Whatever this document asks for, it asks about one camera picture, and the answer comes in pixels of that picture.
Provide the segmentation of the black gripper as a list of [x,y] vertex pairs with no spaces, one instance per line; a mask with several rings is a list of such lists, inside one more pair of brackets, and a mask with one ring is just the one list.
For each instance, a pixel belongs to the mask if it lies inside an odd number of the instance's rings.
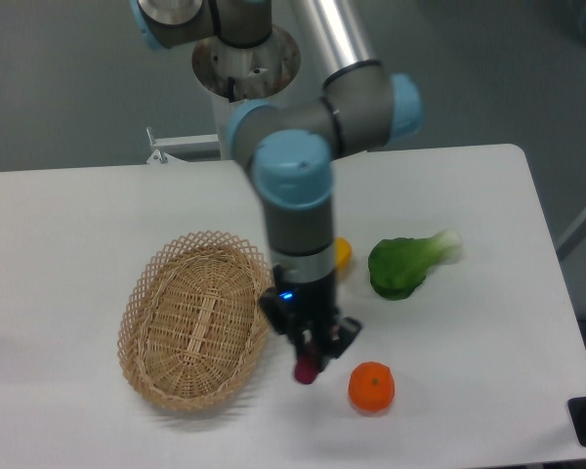
[[292,282],[287,271],[275,266],[274,286],[267,288],[258,304],[277,335],[284,335],[297,357],[306,353],[304,332],[312,331],[318,342],[318,366],[323,372],[332,360],[339,359],[362,331],[356,319],[337,318],[336,271],[311,282]]

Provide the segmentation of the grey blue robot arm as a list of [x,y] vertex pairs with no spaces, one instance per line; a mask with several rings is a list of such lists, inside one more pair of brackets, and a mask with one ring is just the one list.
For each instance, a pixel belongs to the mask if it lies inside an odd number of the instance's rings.
[[422,123],[419,91],[387,73],[351,1],[296,1],[313,45],[322,94],[281,107],[287,86],[268,1],[135,1],[145,41],[171,49],[209,40],[215,91],[234,104],[223,141],[264,214],[274,284],[259,304],[288,338],[296,374],[310,382],[354,342],[361,325],[336,304],[332,193],[335,159],[387,145]]

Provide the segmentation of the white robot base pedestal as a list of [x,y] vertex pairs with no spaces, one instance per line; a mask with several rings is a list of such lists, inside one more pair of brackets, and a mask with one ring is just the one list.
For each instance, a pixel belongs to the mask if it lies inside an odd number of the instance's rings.
[[230,158],[227,126],[235,109],[248,100],[289,104],[300,66],[297,42],[277,25],[267,41],[254,48],[236,49],[217,37],[195,44],[192,68],[210,97],[223,160]]

